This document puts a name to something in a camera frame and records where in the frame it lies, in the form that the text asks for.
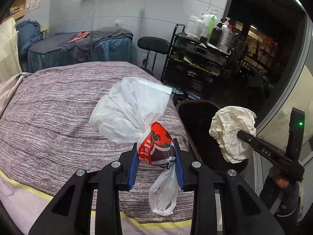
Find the red orange snack wrapper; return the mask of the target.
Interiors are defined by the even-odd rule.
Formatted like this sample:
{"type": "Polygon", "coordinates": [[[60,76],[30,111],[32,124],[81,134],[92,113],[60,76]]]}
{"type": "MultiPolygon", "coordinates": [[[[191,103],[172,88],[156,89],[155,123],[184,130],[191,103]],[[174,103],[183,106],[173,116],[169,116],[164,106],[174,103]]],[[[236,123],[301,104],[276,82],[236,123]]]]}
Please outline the red orange snack wrapper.
{"type": "Polygon", "coordinates": [[[176,158],[172,141],[168,131],[160,123],[154,122],[137,142],[139,161],[145,165],[170,169],[176,158]]]}

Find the white plastic bag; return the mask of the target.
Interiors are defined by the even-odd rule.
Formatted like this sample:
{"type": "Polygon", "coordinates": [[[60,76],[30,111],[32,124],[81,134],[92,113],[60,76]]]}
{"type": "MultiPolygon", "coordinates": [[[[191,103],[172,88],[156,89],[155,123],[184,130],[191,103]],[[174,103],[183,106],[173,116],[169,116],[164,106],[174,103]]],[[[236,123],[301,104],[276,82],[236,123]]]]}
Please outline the white plastic bag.
{"type": "MultiPolygon", "coordinates": [[[[137,143],[149,126],[160,123],[171,93],[170,87],[160,83],[125,77],[99,100],[89,123],[112,142],[137,143]]],[[[174,161],[149,189],[151,211],[161,216],[171,215],[177,204],[178,190],[174,161]]]]}

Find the white tissue paper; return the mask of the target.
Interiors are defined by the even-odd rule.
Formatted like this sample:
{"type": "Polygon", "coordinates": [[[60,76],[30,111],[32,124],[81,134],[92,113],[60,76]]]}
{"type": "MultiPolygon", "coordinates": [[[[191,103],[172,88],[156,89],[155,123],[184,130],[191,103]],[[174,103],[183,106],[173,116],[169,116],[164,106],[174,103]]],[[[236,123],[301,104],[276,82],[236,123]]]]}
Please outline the white tissue paper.
{"type": "Polygon", "coordinates": [[[253,111],[238,106],[221,108],[213,116],[209,134],[216,139],[227,162],[240,163],[252,156],[252,148],[248,143],[240,140],[237,133],[243,130],[256,136],[256,118],[253,111]]]}

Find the black mesh rolling cart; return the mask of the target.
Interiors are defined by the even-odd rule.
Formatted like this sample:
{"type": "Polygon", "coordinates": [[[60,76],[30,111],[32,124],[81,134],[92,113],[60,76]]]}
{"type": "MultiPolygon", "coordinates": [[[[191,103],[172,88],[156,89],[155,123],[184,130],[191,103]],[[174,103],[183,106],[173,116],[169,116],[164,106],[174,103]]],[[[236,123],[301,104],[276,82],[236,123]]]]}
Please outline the black mesh rolling cart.
{"type": "Polygon", "coordinates": [[[175,103],[183,100],[209,100],[220,97],[227,88],[227,69],[233,56],[210,44],[203,44],[176,24],[165,59],[161,82],[172,87],[175,103]]]}

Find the black round stool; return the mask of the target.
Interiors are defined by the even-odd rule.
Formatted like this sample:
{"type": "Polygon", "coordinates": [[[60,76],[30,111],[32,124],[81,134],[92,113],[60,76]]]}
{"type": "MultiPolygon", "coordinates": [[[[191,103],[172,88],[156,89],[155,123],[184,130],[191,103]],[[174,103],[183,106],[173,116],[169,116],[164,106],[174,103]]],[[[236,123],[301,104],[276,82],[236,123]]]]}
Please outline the black round stool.
{"type": "Polygon", "coordinates": [[[137,45],[140,49],[147,51],[146,57],[142,61],[141,68],[148,74],[153,76],[153,70],[156,63],[157,54],[167,55],[170,50],[170,43],[167,40],[158,37],[141,37],[138,40],[137,45]],[[154,52],[154,59],[152,68],[148,69],[147,66],[150,52],[154,52]]]}

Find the massage bed blue skirt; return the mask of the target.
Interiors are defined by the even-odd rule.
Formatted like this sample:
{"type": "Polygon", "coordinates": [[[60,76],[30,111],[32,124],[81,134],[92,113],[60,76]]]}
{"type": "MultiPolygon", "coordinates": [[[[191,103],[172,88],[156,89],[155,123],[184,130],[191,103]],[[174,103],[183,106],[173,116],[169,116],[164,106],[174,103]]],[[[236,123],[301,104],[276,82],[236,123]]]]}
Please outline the massage bed blue skirt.
{"type": "MultiPolygon", "coordinates": [[[[34,73],[52,67],[90,62],[90,34],[70,42],[79,32],[60,33],[34,43],[26,53],[23,70],[34,73]]],[[[92,61],[131,61],[133,34],[119,27],[93,32],[92,61]]]]}

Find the red cloth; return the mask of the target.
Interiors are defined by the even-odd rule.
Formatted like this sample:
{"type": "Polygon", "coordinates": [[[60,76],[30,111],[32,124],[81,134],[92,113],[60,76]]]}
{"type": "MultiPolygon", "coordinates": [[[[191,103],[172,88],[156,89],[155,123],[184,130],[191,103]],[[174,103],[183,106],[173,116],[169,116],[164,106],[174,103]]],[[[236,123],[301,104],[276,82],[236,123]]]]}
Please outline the red cloth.
{"type": "Polygon", "coordinates": [[[82,31],[82,32],[79,32],[73,39],[71,39],[70,42],[75,42],[75,41],[84,39],[84,38],[86,38],[89,34],[90,34],[89,31],[82,31]]]}

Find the white pump bottles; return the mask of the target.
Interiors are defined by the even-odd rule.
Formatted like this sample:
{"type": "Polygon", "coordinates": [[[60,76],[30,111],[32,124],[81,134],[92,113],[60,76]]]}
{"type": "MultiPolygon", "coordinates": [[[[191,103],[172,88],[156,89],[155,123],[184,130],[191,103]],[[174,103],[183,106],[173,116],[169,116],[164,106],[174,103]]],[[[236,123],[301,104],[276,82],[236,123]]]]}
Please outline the white pump bottles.
{"type": "Polygon", "coordinates": [[[202,12],[199,17],[191,15],[185,33],[187,37],[199,41],[200,46],[229,55],[233,26],[229,18],[219,19],[218,12],[218,9],[208,9],[207,13],[202,12]]]}

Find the pink polka dot blanket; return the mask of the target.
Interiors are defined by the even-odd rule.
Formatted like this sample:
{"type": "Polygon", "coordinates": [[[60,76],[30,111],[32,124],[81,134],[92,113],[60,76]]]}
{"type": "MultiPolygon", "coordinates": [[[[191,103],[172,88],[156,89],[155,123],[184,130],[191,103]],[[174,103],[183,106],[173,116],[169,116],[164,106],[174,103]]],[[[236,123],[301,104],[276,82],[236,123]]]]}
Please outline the pink polka dot blanket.
{"type": "Polygon", "coordinates": [[[12,76],[6,82],[1,83],[0,88],[0,116],[2,116],[7,104],[9,103],[10,99],[14,95],[14,92],[22,83],[22,81],[31,76],[32,73],[22,72],[12,76]]]}

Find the cream cloth covered chair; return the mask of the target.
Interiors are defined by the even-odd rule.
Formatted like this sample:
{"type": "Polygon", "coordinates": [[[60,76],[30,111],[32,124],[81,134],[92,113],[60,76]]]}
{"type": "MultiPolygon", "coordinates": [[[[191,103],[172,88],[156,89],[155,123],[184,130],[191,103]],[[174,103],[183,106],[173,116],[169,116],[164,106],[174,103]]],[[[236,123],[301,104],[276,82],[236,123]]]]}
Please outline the cream cloth covered chair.
{"type": "Polygon", "coordinates": [[[22,72],[17,47],[17,30],[14,18],[1,24],[0,32],[0,80],[1,83],[22,72]]]}

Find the blue cloth pile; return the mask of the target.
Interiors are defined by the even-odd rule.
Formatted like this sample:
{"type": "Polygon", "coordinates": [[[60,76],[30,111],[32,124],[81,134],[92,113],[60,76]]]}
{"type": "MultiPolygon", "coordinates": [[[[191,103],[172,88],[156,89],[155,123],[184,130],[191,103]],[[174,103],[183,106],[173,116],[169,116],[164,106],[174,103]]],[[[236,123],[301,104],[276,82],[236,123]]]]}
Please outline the blue cloth pile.
{"type": "Polygon", "coordinates": [[[16,25],[16,31],[19,55],[26,54],[34,43],[43,39],[38,21],[22,21],[16,25]]]}

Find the wooden bookcase shelf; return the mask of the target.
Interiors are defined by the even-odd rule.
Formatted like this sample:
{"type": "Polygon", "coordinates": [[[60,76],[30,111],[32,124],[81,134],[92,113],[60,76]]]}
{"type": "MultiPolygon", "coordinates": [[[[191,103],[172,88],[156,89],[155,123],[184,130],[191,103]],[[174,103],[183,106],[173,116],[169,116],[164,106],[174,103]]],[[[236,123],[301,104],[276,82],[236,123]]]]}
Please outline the wooden bookcase shelf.
{"type": "Polygon", "coordinates": [[[27,0],[15,0],[13,4],[9,7],[8,11],[5,12],[1,23],[7,21],[10,18],[13,18],[15,21],[22,19],[26,14],[26,5],[27,0]]]}

